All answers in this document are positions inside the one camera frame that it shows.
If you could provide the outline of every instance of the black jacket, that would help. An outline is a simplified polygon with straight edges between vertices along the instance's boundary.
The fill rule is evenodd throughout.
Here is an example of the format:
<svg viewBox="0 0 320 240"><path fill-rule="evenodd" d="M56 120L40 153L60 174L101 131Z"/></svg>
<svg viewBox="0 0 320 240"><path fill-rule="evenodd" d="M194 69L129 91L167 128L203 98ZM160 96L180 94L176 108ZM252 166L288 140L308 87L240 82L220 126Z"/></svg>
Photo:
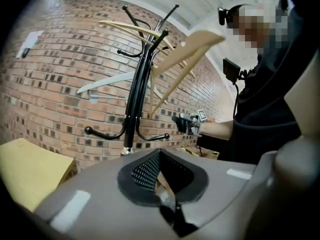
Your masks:
<svg viewBox="0 0 320 240"><path fill-rule="evenodd" d="M219 160L257 164L268 151L278 150L301 135L284 101L316 51L314 33L293 8L287 36L281 43L270 37L260 63L245 81L239 94L233 132Z"/></svg>

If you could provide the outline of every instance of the black metal coat rack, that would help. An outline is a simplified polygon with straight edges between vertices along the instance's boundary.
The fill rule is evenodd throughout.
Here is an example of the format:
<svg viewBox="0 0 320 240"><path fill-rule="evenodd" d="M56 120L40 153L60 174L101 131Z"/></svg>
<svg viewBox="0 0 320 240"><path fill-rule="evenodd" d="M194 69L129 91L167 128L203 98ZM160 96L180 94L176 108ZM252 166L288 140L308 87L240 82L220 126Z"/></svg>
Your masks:
<svg viewBox="0 0 320 240"><path fill-rule="evenodd" d="M165 16L164 19L160 19L158 21L154 29L151 27L149 23L133 17L126 5L123 6L122 9L126 12L126 14L129 16L130 20L133 22L135 26L139 27L138 22L140 22L147 25L150 28L150 30L159 32L162 26L164 25L164 23L166 22L166 20L178 7L179 7L179 4L176 4L174 8ZM168 133L165 133L164 135L161 135L161 136L147 138L143 136L139 130L141 113L144 105L144 98L146 94L148 79L151 72L151 66L153 65L153 59L159 52L159 50L156 50L156 48L162 42L162 40L168 35L168 33L169 31L165 29L162 31L161 35L158 38L152 35L149 35L147 37L147 40L153 43L153 45L145 43L142 40L141 41L142 50L138 54L129 54L120 49L117 51L118 54L130 57L130 58L139 58L138 64L136 66L135 74L132 80L132 85L130 88L130 93L129 93L129 97L126 105L124 121L122 123L121 131L114 136L108 136L104 133L101 133L92 129L92 127L90 126L87 126L84 128L84 131L87 135L94 135L105 140L115 140L125 133L123 150L121 151L122 155L128 155L133 153L133 142L134 142L135 130L138 136L145 141L157 141L161 139L169 139L170 137ZM140 31L139 31L139 35L142 38L145 38L144 34Z"/></svg>

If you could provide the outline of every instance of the coat rack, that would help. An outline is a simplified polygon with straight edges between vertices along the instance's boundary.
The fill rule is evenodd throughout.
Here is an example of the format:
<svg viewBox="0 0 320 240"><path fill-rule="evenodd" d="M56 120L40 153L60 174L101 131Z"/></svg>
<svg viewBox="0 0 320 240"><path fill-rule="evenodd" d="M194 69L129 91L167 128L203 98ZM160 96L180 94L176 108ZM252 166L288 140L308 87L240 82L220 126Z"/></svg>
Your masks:
<svg viewBox="0 0 320 240"><path fill-rule="evenodd" d="M90 98L90 102L93 104L97 103L99 98L126 100L125 98L115 96L99 96L98 92L93 89L98 88L100 86L132 79L132 84L129 96L127 98L126 110L121 131L117 133L115 136L108 136L104 133L92 129L92 127L90 126L84 128L84 131L87 135L95 135L105 140L115 140L125 133L123 149L121 151L122 155L128 155L133 153L133 141L135 131L138 134L138 136L145 141L157 141L161 139L168 139L170 137L170 135L166 133L161 136L148 138L140 133L140 119L147 86L150 88L149 115L151 116L152 113L154 113L162 103L167 103L167 97L170 95L170 93L172 93L172 91L178 86L178 84L184 79L184 77L187 74L190 74L191 76L195 77L194 73L192 72L192 68L196 65L199 59L206 53L206 51L211 46L216 45L224 40L224 37L219 36L213 32L197 31L192 35L188 36L188 38L185 40L185 42L183 42L183 44L179 44L177 48L173 47L166 38L166 36L169 33L168 30L165 29L162 32L160 32L160 29L162 28L166 20L170 17L170 15L178 7L179 5L176 4L175 7L166 15L164 19L160 19L158 21L154 29L151 27L149 23L133 17L126 5L123 6L122 9L129 16L133 25L109 20L101 20L99 22L100 24L120 29L121 31L124 31L132 35L136 39L141 40L142 44L142 50L138 54L130 54L120 49L117 51L118 54L130 58L139 58L135 72L124 73L113 77L108 77L96 81L94 83L87 84L77 91L77 94L87 91ZM149 29L140 27L138 25L138 22L147 25ZM139 35L131 32L130 30L137 31ZM163 43L165 47L159 48L159 44L161 43ZM164 62L161 65L156 67L153 64L153 60L159 52L165 54L167 57L164 59ZM188 63L186 63L185 60L188 58L190 58L190 60ZM162 96L161 93L155 88L155 77L167 71L174 65L180 65L180 67L182 68L182 73L177 77L173 86L167 91L167 93L164 96ZM152 109L154 94L158 96L161 101L156 105L155 109Z"/></svg>

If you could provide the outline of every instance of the wooden board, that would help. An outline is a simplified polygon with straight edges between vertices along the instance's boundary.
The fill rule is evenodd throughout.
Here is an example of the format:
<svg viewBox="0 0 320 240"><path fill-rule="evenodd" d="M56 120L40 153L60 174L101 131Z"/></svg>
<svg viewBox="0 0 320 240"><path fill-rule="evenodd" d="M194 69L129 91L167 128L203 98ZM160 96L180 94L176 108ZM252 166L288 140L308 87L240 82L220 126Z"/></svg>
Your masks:
<svg viewBox="0 0 320 240"><path fill-rule="evenodd" d="M64 181L74 159L19 138L0 145L0 174L12 199L33 212Z"/></svg>

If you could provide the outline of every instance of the black cable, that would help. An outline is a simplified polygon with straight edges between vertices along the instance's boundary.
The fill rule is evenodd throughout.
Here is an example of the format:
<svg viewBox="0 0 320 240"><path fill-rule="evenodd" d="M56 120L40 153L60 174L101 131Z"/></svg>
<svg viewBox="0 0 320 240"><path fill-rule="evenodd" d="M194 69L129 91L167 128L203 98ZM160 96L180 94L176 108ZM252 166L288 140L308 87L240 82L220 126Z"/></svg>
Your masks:
<svg viewBox="0 0 320 240"><path fill-rule="evenodd" d="M236 88L236 98L235 98L234 109L233 109L233 118L235 118L235 116L236 116L236 108L237 108L237 105L238 105L239 88L238 88L238 85L236 83L234 83L233 85Z"/></svg>

